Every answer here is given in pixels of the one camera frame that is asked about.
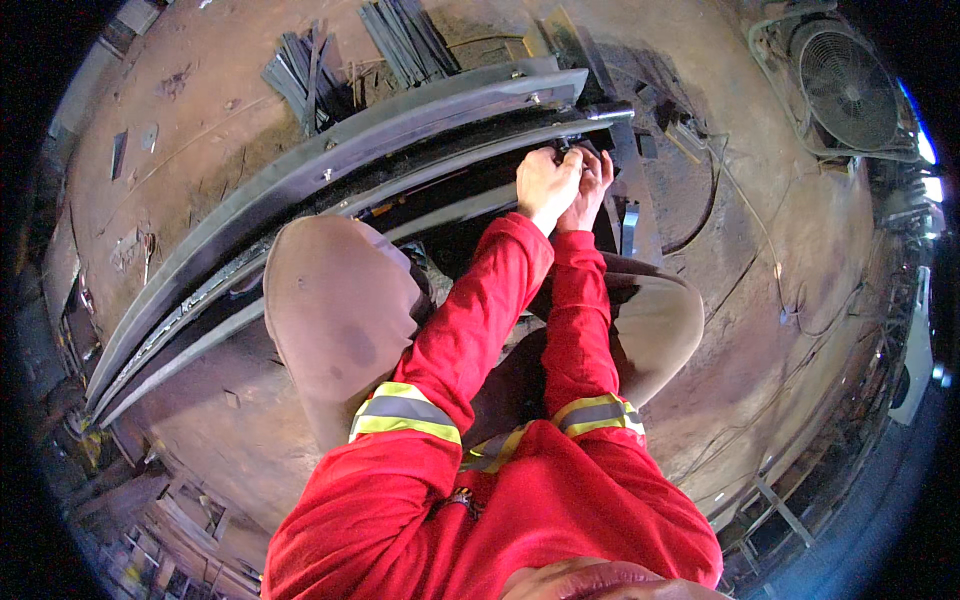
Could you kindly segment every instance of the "brown concrete floor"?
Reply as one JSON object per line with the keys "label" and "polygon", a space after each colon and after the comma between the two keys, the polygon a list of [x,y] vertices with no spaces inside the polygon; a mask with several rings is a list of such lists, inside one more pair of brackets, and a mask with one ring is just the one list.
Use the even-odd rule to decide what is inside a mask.
{"label": "brown concrete floor", "polygon": [[[259,72],[279,34],[303,30],[313,18],[327,19],[343,63],[376,57],[355,13],[358,4],[214,0],[200,11],[196,2],[178,2],[136,41],[129,54],[135,65],[105,91],[67,186],[98,325],[107,335],[142,284],[142,266],[124,275],[109,265],[116,240],[135,226],[153,231],[162,260],[219,202],[225,183],[229,193],[298,143],[291,111]],[[543,18],[556,6],[545,0],[424,5],[448,41],[523,33],[531,16]],[[871,199],[862,175],[821,174],[815,158],[800,148],[746,50],[744,24],[757,15],[698,0],[564,5],[610,64],[629,70],[637,57],[656,55],[670,65],[711,132],[730,134],[726,156],[770,229],[785,301],[792,302],[803,284],[804,326],[826,326],[870,253]],[[475,59],[505,60],[499,47],[491,41],[463,51]],[[155,96],[157,83],[187,64],[194,70],[181,96],[173,102]],[[233,98],[242,102],[227,113],[224,103]],[[153,155],[139,143],[152,121],[159,124]],[[111,183],[105,177],[108,148],[124,129],[131,134],[124,172]],[[649,169],[651,190],[664,235],[682,237],[703,211],[704,172],[661,148],[663,162]],[[130,192],[127,178],[134,168],[138,187]],[[734,496],[767,456],[779,456],[776,472],[803,448],[861,323],[838,326],[814,360],[791,376],[816,342],[792,322],[780,324],[773,258],[726,180],[708,225],[667,257],[667,265],[701,290],[708,324],[690,363],[645,409],[649,445],[664,474],[680,481],[706,514],[717,516],[719,528],[730,518],[730,511],[715,515],[726,502],[714,501],[720,492]],[[253,325],[211,351],[144,398],[130,417],[148,436],[166,442],[205,485],[273,531],[296,503],[319,455],[286,371],[269,360],[272,346],[262,329]],[[785,382],[788,393],[771,403]],[[224,390],[238,394],[238,409],[230,408]],[[722,452],[714,455],[717,448]]]}

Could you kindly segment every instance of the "mouth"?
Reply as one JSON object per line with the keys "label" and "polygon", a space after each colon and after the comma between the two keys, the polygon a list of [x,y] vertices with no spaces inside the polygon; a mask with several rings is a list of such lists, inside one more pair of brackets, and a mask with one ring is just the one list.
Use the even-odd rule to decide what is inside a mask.
{"label": "mouth", "polygon": [[591,564],[571,571],[558,582],[558,600],[590,600],[618,588],[663,578],[648,568],[633,563]]}

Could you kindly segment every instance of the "worker's left hand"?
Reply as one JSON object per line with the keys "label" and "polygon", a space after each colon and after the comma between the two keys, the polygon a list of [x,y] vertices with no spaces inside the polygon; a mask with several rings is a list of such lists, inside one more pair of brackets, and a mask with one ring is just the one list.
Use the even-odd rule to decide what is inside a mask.
{"label": "worker's left hand", "polygon": [[557,220],[557,232],[591,231],[607,188],[613,183],[613,161],[603,151],[603,164],[588,150],[583,150],[584,174],[580,177],[580,191],[564,214]]}
{"label": "worker's left hand", "polygon": [[586,154],[586,150],[571,148],[558,166],[554,163],[557,151],[540,148],[516,168],[516,212],[533,221],[544,236],[550,235],[579,193]]}

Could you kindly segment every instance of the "red sleeve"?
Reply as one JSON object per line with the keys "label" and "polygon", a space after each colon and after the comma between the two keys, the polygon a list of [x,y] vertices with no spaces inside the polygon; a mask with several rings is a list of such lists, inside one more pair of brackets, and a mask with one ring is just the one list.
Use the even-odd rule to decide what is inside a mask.
{"label": "red sleeve", "polygon": [[[552,261],[553,249],[528,219],[494,221],[393,380],[415,385],[467,431],[469,402]],[[461,458],[457,444],[412,429],[363,434],[328,452],[270,542],[264,597],[408,595],[409,588],[390,586],[421,573],[399,583],[385,575],[400,553],[429,551],[410,541],[430,507],[453,491]],[[426,568],[429,560],[414,563]]]}
{"label": "red sleeve", "polygon": [[[550,418],[569,402],[615,394],[620,385],[610,354],[606,263],[593,245],[593,234],[558,235],[554,250],[553,309],[542,359]],[[573,440],[613,481],[657,514],[649,533],[660,538],[664,563],[683,579],[715,588],[723,572],[720,544],[696,505],[663,477],[646,450],[646,436],[623,427],[601,427]]]}
{"label": "red sleeve", "polygon": [[543,401],[549,418],[582,397],[615,394],[620,388],[610,355],[607,264],[589,231],[554,240],[553,308],[547,319]]}

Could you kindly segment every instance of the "red shirt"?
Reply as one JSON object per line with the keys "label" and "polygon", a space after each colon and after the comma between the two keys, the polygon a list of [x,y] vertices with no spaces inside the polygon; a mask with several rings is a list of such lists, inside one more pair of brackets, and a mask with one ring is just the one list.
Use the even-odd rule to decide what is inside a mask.
{"label": "red shirt", "polygon": [[[605,263],[593,235],[560,234],[551,247],[517,214],[488,228],[469,272],[406,350],[393,381],[411,384],[411,394],[466,432],[470,399],[551,266],[547,413],[569,412],[581,398],[620,409]],[[496,598],[517,569],[579,556],[715,588],[723,568],[717,539],[660,473],[641,426],[595,421],[576,435],[578,426],[556,421],[565,433],[532,421],[504,444],[512,455],[501,452],[496,465],[478,461],[495,472],[458,472],[464,453],[452,426],[449,435],[354,432],[323,457],[271,540],[263,597]]]}

